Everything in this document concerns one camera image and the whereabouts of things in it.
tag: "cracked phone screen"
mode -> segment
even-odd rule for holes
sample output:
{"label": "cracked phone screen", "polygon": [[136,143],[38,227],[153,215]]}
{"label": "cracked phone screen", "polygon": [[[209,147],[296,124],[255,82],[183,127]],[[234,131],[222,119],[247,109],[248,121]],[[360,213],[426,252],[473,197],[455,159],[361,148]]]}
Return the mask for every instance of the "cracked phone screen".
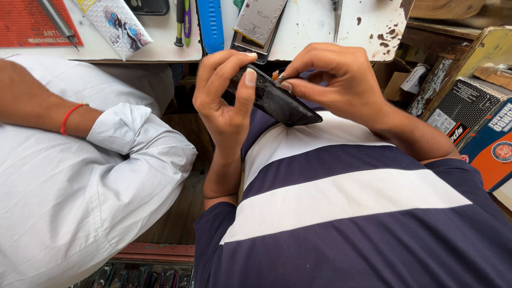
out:
{"label": "cracked phone screen", "polygon": [[227,87],[229,92],[236,94],[238,82],[247,68],[254,69],[257,74],[254,100],[256,108],[288,127],[322,122],[320,115],[288,91],[277,87],[270,77],[251,64],[242,67],[231,79]]}

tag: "fabric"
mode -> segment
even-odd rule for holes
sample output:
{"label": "fabric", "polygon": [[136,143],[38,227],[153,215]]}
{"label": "fabric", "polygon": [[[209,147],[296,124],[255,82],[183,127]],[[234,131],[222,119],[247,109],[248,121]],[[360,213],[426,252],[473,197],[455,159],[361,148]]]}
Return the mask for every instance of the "fabric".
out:
{"label": "fabric", "polygon": [[69,287],[165,213],[196,150],[156,116],[172,97],[158,93],[173,88],[168,66],[7,59],[58,95],[105,111],[87,139],[0,124],[0,287]]}
{"label": "fabric", "polygon": [[196,222],[197,288],[510,286],[511,226],[475,168],[319,114],[251,123],[241,203]]}

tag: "black phone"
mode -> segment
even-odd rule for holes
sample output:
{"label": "black phone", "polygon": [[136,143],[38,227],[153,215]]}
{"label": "black phone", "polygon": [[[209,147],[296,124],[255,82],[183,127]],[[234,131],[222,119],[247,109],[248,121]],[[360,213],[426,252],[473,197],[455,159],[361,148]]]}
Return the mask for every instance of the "black phone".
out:
{"label": "black phone", "polygon": [[254,101],[256,108],[288,127],[315,124],[323,121],[322,117],[313,109],[309,108],[288,91],[277,87],[272,78],[251,64],[242,67],[231,79],[227,87],[229,92],[236,94],[238,82],[247,68],[254,69],[257,74],[256,99]]}
{"label": "black phone", "polygon": [[124,0],[135,15],[164,16],[169,13],[169,0]]}

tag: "phone battery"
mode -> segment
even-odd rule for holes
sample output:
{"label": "phone battery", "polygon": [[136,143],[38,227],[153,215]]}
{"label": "phone battery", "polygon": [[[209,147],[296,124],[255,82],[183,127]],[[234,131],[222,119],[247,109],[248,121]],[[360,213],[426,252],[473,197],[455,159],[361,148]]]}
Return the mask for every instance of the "phone battery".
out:
{"label": "phone battery", "polygon": [[248,0],[244,3],[233,30],[265,45],[287,0]]}

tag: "white table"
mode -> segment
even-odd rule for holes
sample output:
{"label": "white table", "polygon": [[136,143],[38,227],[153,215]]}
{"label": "white table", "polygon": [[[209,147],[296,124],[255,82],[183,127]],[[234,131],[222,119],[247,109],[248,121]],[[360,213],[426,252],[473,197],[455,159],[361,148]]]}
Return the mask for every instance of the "white table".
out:
{"label": "white table", "polygon": [[[110,44],[84,17],[74,0],[64,2],[84,43],[83,47],[79,47],[80,52],[72,46],[23,47],[0,48],[0,54],[53,54],[66,59],[87,61],[120,60]],[[228,49],[238,9],[232,0],[221,2],[224,43]],[[392,60],[407,22],[400,5],[400,0],[344,0],[337,43],[365,48],[372,61]],[[191,1],[191,8],[195,11],[195,1]],[[186,62],[201,59],[196,13],[192,12],[190,46],[183,48],[174,46],[177,24],[176,6],[172,1],[168,15],[138,18],[154,42],[137,52],[130,61]],[[334,13],[331,0],[289,0],[269,60],[292,60],[309,43],[332,43],[333,40]]]}

